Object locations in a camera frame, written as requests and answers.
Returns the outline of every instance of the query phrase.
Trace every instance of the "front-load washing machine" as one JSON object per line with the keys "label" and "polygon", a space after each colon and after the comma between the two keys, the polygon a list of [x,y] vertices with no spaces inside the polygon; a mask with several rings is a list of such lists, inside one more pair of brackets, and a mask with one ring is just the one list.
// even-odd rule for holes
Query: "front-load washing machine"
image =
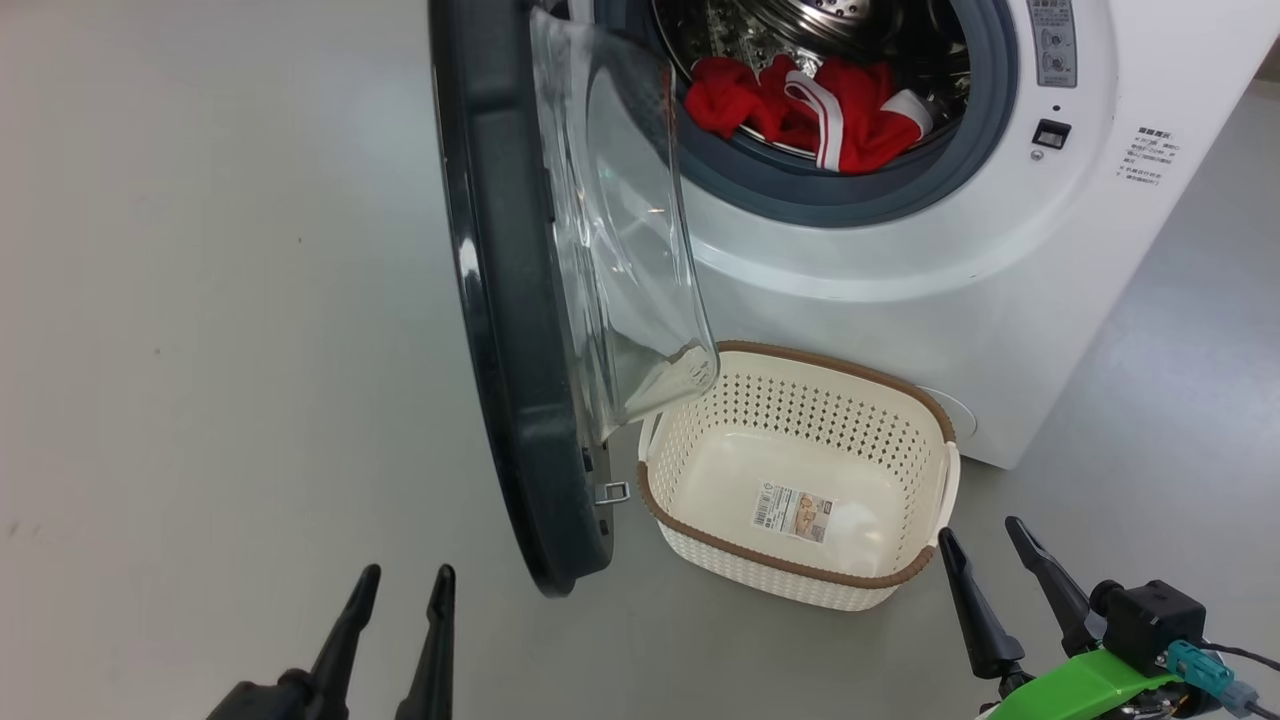
{"label": "front-load washing machine", "polygon": [[[520,10],[497,0],[462,5],[449,32],[466,47],[468,82],[490,82],[476,77],[476,64],[489,73],[508,63],[531,82],[520,41],[506,35],[524,33],[525,24],[497,19],[503,9]],[[787,33],[776,18],[762,19],[758,5],[795,5],[796,17],[809,18],[858,8],[573,0],[559,14],[671,60],[678,105],[700,56],[759,68],[788,53],[812,69],[823,53],[838,51],[838,38]],[[965,455],[1010,468],[1276,37],[1280,5],[1233,0],[1211,13],[1165,0],[861,6],[882,14],[905,6],[908,29],[927,23],[946,36],[932,55],[895,64],[906,86],[940,100],[941,122],[882,170],[819,170],[812,156],[768,146],[750,131],[730,141],[703,132],[677,108],[684,209],[712,331],[920,384],[947,407]],[[868,51],[876,49],[851,46],[855,55]],[[910,67],[922,56],[928,72]]]}
{"label": "front-load washing machine", "polygon": [[[882,15],[863,35],[813,29],[869,5]],[[712,336],[904,378],[963,452],[1018,462],[1280,29],[1270,0],[430,10],[481,401],[550,592],[608,562],[602,507],[626,478],[603,441],[699,392]],[[890,63],[936,119],[878,172],[819,170],[681,109],[703,56],[759,69],[788,54],[812,72],[845,50]]]}

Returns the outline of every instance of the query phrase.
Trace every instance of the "washing machine drum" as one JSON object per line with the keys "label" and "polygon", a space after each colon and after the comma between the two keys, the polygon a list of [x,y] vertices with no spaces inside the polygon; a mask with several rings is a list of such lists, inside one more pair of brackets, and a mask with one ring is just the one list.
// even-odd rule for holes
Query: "washing machine drum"
{"label": "washing machine drum", "polygon": [[810,76],[829,56],[888,63],[934,128],[884,168],[847,176],[745,128],[724,141],[678,115],[686,179],[764,218],[856,227],[916,213],[963,186],[995,150],[1018,81],[1007,0],[594,0],[595,19],[663,53],[682,90],[701,58],[760,69],[790,55]]}

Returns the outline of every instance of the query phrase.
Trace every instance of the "gray floor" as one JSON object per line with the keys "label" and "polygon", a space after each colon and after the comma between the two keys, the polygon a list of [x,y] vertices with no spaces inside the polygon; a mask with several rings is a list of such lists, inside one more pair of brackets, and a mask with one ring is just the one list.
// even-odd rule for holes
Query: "gray floor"
{"label": "gray floor", "polygon": [[[1085,589],[1165,579],[1208,606],[1212,638],[1280,655],[1277,128],[1280,86],[1254,86],[1021,465],[965,468],[954,527],[1033,673],[1062,655],[1010,514]],[[634,442],[613,447],[632,461]],[[472,716],[552,716],[564,664],[598,717],[969,717],[995,696],[969,674],[938,564],[842,615],[685,564],[639,503],[618,523],[614,566],[550,611],[541,669],[467,698]],[[1280,706],[1280,676],[1236,667]]]}

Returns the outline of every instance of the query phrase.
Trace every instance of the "plastic laundry basket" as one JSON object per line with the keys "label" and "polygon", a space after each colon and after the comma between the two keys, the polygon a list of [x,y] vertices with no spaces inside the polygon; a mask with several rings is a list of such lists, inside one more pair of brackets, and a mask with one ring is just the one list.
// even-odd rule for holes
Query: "plastic laundry basket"
{"label": "plastic laundry basket", "polygon": [[960,455],[925,392],[829,357],[722,342],[701,398],[648,418],[640,492],[685,560],[835,610],[883,602],[929,562]]}

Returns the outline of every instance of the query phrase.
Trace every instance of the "barcode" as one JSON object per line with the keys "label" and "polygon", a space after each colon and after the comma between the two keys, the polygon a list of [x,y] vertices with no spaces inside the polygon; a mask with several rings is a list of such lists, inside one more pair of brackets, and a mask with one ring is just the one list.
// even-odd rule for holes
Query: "barcode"
{"label": "barcode", "polygon": [[773,505],[773,488],[767,487],[760,491],[760,498],[755,502],[755,520],[756,525],[768,527],[764,524],[765,518],[769,516],[769,506]]}

